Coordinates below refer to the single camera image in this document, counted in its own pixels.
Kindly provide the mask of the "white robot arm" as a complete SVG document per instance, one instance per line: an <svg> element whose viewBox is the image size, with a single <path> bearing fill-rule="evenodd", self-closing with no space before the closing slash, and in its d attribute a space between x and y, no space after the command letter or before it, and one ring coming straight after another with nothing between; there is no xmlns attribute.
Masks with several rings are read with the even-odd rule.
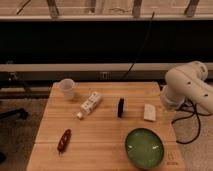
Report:
<svg viewBox="0 0 213 171"><path fill-rule="evenodd" d="M213 114L213 87L205 83L207 76L208 68L200 61L170 69L160 94L162 104L169 110L175 110L189 99Z"/></svg>

